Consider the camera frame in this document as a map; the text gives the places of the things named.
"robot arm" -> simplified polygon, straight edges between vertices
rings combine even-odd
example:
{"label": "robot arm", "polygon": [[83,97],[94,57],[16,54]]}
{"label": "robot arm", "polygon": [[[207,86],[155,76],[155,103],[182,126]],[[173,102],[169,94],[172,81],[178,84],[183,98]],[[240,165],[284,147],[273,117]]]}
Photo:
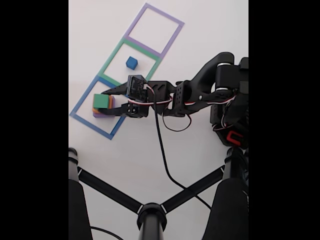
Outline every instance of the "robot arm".
{"label": "robot arm", "polygon": [[232,53],[221,52],[192,80],[178,81],[176,86],[168,81],[146,81],[141,75],[130,75],[128,82],[102,92],[126,95],[128,103],[98,111],[113,116],[147,117],[149,107],[154,108],[154,96],[145,88],[148,84],[155,92],[158,114],[184,117],[210,106],[210,122],[222,143],[246,149],[249,146],[249,58],[243,57],[239,65],[234,65],[234,61]]}

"purple square outline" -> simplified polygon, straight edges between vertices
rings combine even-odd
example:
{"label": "purple square outline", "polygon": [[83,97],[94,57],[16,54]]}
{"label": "purple square outline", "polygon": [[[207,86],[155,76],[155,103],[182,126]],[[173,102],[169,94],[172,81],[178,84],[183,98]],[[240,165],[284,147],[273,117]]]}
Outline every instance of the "purple square outline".
{"label": "purple square outline", "polygon": [[[153,50],[152,48],[144,45],[143,43],[133,39],[132,37],[129,36],[129,34],[131,33],[131,31],[134,29],[134,27],[136,26],[137,22],[139,21],[139,19],[141,18],[141,16],[144,14],[144,12],[146,11],[146,9],[150,9],[154,12],[156,12],[157,14],[160,14],[168,19],[170,19],[171,21],[175,22],[178,24],[178,27],[176,28],[175,32],[173,33],[172,37],[170,38],[170,40],[168,41],[168,43],[166,44],[166,46],[164,47],[163,51],[161,53]],[[135,19],[133,20],[133,22],[131,23],[130,27],[128,28],[128,30],[125,32],[124,34],[124,38],[129,40],[130,42],[140,46],[141,48],[147,50],[148,52],[152,53],[153,55],[156,55],[157,57],[159,57],[160,59],[163,59],[165,57],[165,55],[167,54],[169,48],[171,47],[171,45],[174,43],[175,39],[177,38],[178,34],[180,33],[182,27],[185,25],[184,22],[176,19],[175,17],[165,13],[164,11],[161,11],[160,9],[151,6],[150,4],[146,3],[142,9],[140,10],[140,12],[138,13],[138,15],[135,17]]]}

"purple tape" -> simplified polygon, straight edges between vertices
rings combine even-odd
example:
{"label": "purple tape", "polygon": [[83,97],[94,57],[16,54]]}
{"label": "purple tape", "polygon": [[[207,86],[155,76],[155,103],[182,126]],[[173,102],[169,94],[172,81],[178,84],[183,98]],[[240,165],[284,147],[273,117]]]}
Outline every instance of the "purple tape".
{"label": "purple tape", "polygon": [[93,113],[93,116],[95,117],[95,118],[110,118],[110,117],[114,117],[114,116],[112,116],[112,115],[104,115],[104,114],[102,114],[102,113]]}
{"label": "purple tape", "polygon": [[[139,19],[141,18],[141,16],[144,14],[144,12],[146,11],[146,9],[150,9],[162,16],[164,16],[165,18],[170,19],[171,21],[175,22],[178,24],[177,29],[175,30],[175,32],[173,33],[172,37],[170,38],[170,40],[168,41],[168,43],[166,44],[165,48],[163,49],[163,51],[161,53],[157,52],[156,50],[144,45],[143,43],[133,39],[132,37],[129,36],[129,34],[131,33],[131,31],[134,29],[135,25],[137,24],[137,22],[139,21]],[[124,34],[124,38],[127,39],[128,41],[140,46],[141,48],[147,50],[148,52],[152,53],[153,55],[160,57],[161,59],[164,58],[164,56],[167,54],[167,52],[169,51],[171,45],[174,43],[175,39],[177,38],[178,34],[180,33],[182,27],[185,25],[184,22],[176,19],[175,17],[165,13],[164,11],[161,11],[160,9],[151,6],[150,4],[146,3],[142,9],[140,10],[140,12],[138,13],[138,15],[135,17],[135,19],[133,20],[133,22],[131,23],[130,27],[128,28],[128,30],[125,32]]]}
{"label": "purple tape", "polygon": [[132,43],[140,46],[141,48],[147,50],[148,52],[152,53],[153,55],[156,55],[157,57],[160,57],[160,56],[161,56],[161,53],[153,50],[152,48],[144,45],[143,43],[141,43],[141,42],[139,42],[139,41],[137,41],[137,40],[134,40],[134,39],[133,39],[132,37],[130,37],[130,36],[127,36],[126,39],[129,40],[130,42],[132,42]]}

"green cube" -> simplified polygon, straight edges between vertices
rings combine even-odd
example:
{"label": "green cube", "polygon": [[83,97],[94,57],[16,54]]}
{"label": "green cube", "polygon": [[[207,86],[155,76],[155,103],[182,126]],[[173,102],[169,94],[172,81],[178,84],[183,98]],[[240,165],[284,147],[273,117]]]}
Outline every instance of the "green cube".
{"label": "green cube", "polygon": [[109,95],[94,94],[93,107],[95,109],[107,109],[109,107]]}

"white wire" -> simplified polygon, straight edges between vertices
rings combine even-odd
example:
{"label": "white wire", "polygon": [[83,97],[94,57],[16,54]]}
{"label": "white wire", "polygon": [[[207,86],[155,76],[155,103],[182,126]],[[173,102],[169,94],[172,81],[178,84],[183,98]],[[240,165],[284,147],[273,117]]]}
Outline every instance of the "white wire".
{"label": "white wire", "polygon": [[194,102],[188,102],[188,103],[184,103],[184,105],[186,105],[186,106],[190,106],[190,105],[193,105],[193,104],[195,104],[196,102],[194,101]]}
{"label": "white wire", "polygon": [[[155,94],[155,91],[152,89],[152,87],[147,85],[146,88],[149,89],[153,93],[153,95]],[[172,100],[173,100],[173,98],[170,96],[169,100],[157,101],[156,104],[157,105],[159,105],[159,104],[168,104],[168,103],[172,102]],[[135,101],[135,100],[131,100],[131,99],[128,99],[128,102],[132,103],[132,104],[143,105],[143,106],[152,106],[154,104],[153,102],[139,102],[139,101]]]}
{"label": "white wire", "polygon": [[225,123],[224,123],[224,117],[225,117],[225,113],[223,113],[222,118],[221,118],[221,126],[222,126],[223,128],[226,128],[227,126],[226,126]]}
{"label": "white wire", "polygon": [[230,125],[230,126],[226,126],[226,127],[221,127],[221,128],[215,129],[215,127],[216,127],[218,124],[219,124],[219,123],[216,123],[215,125],[213,125],[213,131],[214,131],[214,132],[220,131],[220,130],[223,130],[223,129],[228,129],[228,128],[231,128],[231,127],[233,126],[233,124],[232,124],[232,125]]}
{"label": "white wire", "polygon": [[207,104],[227,104],[230,103],[231,101],[233,101],[236,98],[236,95],[234,95],[232,98],[223,101],[223,102],[207,102]]}

